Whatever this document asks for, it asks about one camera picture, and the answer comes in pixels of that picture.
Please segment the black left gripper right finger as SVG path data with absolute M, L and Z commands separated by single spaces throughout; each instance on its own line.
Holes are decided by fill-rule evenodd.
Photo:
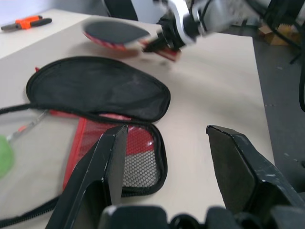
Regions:
M 206 133 L 216 180 L 228 210 L 267 216 L 275 206 L 305 207 L 279 169 L 244 134 L 216 125 L 207 126 Z

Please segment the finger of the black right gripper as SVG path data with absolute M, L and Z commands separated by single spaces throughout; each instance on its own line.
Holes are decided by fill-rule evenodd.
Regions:
M 162 33 L 157 34 L 156 37 L 150 40 L 143 40 L 142 41 L 143 52 L 156 52 L 162 50 L 167 46 L 167 40 Z

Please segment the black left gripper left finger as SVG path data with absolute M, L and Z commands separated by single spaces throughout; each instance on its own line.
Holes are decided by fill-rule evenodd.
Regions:
M 96 229 L 103 210 L 122 194 L 128 127 L 106 130 L 74 168 L 47 224 L 49 229 Z

